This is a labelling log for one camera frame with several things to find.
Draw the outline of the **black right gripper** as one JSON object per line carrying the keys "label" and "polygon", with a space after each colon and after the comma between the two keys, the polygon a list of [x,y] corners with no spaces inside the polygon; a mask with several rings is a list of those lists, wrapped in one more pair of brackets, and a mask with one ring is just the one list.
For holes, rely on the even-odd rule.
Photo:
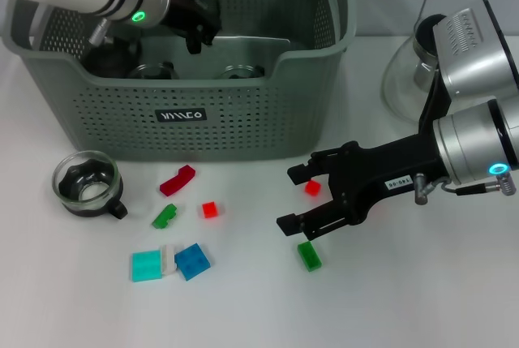
{"label": "black right gripper", "polygon": [[358,225],[381,200],[413,190],[411,184],[390,189],[388,181],[416,174],[429,180],[442,177],[443,162],[433,137],[417,134],[375,148],[351,141],[313,152],[306,164],[290,167],[287,174],[294,185],[328,174],[332,201],[277,218],[285,236],[304,234],[313,240],[342,226]]}

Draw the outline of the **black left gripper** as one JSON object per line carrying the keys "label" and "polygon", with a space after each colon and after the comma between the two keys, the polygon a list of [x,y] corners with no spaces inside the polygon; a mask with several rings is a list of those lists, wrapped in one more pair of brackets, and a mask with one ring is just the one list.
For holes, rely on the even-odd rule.
{"label": "black left gripper", "polygon": [[200,54],[203,45],[212,46],[214,38],[222,29],[221,20],[204,21],[190,29],[188,13],[187,0],[168,0],[167,12],[161,26],[172,31],[188,31],[185,38],[188,52]]}

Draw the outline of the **grey perforated storage basket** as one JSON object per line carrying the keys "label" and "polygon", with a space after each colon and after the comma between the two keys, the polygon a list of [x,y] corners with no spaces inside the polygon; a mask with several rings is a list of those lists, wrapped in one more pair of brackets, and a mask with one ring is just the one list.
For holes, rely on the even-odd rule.
{"label": "grey perforated storage basket", "polygon": [[[97,20],[10,0],[3,40],[21,57],[78,150],[128,161],[252,161],[316,145],[342,54],[354,39],[354,0],[220,0],[222,30],[200,54],[165,28],[116,25],[140,39],[141,64],[171,62],[179,79],[105,79],[80,59]],[[256,79],[216,79],[260,65]]]}

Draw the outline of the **green rectangular brick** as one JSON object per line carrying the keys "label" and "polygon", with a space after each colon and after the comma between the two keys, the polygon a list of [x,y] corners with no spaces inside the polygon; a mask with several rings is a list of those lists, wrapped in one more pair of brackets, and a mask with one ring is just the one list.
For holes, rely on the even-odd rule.
{"label": "green rectangular brick", "polygon": [[322,267],[322,261],[310,241],[297,245],[297,250],[308,272]]}

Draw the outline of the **dark brown clay teapot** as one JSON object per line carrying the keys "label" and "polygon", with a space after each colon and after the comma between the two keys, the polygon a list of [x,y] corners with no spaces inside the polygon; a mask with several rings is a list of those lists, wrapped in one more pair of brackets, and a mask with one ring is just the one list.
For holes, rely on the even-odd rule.
{"label": "dark brown clay teapot", "polygon": [[82,66],[91,75],[106,79],[125,79],[139,66],[140,39],[112,37],[91,48],[82,59]]}

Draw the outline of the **dark red curved brick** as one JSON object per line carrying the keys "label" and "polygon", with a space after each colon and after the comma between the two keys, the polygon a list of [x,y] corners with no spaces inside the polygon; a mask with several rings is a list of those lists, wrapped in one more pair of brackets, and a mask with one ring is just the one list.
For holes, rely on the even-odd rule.
{"label": "dark red curved brick", "polygon": [[194,177],[196,171],[189,165],[181,167],[177,174],[159,186],[159,191],[165,196],[172,196],[182,190]]}

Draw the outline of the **blue square brick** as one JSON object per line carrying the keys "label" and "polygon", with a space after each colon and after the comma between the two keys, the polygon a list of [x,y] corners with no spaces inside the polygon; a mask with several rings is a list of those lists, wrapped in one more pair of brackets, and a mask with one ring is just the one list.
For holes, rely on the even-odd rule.
{"label": "blue square brick", "polygon": [[200,275],[211,264],[198,243],[195,243],[174,255],[178,270],[186,281]]}

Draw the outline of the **translucent green stepped brick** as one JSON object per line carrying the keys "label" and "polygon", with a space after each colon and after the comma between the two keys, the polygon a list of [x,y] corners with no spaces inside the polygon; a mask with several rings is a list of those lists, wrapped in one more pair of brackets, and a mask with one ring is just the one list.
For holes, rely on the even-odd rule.
{"label": "translucent green stepped brick", "polygon": [[171,220],[177,216],[177,207],[174,204],[167,204],[152,222],[155,229],[165,229]]}

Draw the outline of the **small white brick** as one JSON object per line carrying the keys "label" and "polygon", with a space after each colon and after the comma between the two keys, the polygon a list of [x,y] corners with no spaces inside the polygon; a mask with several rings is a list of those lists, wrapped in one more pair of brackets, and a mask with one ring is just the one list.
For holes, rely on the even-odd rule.
{"label": "small white brick", "polygon": [[161,274],[163,277],[176,272],[177,263],[175,261],[176,247],[167,244],[161,247]]}

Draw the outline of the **cyan flat brick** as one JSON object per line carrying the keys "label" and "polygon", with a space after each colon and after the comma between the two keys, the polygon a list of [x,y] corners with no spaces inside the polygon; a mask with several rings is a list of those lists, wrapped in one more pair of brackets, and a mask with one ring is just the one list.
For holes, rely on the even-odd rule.
{"label": "cyan flat brick", "polygon": [[131,256],[131,280],[151,281],[162,278],[161,251],[143,251]]}

